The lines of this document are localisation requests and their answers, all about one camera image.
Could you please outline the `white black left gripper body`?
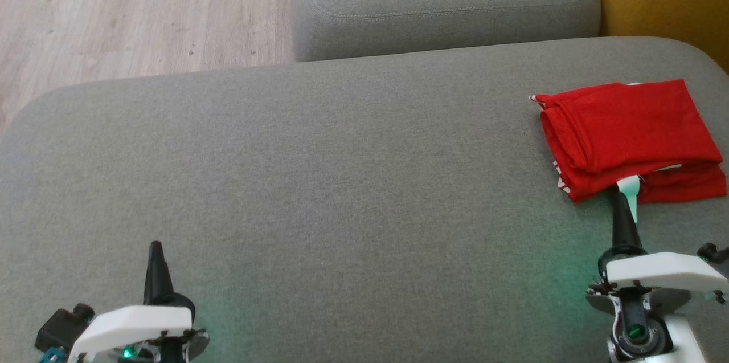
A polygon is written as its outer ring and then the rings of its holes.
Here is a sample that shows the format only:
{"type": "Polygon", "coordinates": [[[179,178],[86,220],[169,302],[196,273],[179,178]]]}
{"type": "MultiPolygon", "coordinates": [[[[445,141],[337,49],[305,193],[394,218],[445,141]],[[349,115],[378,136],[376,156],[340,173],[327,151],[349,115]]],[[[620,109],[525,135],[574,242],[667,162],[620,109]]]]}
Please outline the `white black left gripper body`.
{"type": "Polygon", "coordinates": [[[103,313],[73,343],[67,361],[93,362],[99,356],[119,362],[193,361],[210,345],[208,332],[195,328],[194,318],[194,303],[179,293],[103,313]]]}

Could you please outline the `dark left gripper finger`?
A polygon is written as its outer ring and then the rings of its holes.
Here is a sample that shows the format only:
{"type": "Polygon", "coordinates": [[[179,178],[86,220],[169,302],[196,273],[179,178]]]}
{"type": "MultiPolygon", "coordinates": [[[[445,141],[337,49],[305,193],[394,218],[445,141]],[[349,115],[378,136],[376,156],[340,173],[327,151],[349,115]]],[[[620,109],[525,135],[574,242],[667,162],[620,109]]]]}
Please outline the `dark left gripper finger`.
{"type": "Polygon", "coordinates": [[[174,285],[162,243],[157,240],[152,241],[149,245],[143,303],[164,303],[172,293],[174,293],[174,285]]]}

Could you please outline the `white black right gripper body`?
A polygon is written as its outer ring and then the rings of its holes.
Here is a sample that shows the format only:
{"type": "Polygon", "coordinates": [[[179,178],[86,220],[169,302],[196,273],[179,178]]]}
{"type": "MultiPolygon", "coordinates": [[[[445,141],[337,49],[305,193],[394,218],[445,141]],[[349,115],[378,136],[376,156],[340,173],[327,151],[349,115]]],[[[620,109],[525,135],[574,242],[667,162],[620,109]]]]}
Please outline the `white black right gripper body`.
{"type": "Polygon", "coordinates": [[[706,355],[679,310],[694,292],[727,301],[727,249],[704,244],[695,255],[655,253],[605,264],[588,286],[594,309],[613,317],[607,337],[611,361],[704,361],[706,355]]]}

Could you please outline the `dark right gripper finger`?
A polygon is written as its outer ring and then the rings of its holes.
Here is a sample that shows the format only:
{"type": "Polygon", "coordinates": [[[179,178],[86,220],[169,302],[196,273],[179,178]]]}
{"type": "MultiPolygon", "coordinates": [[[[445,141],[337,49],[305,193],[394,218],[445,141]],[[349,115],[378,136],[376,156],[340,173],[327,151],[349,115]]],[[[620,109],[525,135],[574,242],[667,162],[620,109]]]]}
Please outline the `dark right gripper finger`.
{"type": "Polygon", "coordinates": [[[612,205],[612,248],[615,254],[642,255],[643,246],[636,221],[628,202],[628,197],[619,189],[610,190],[612,205]]]}

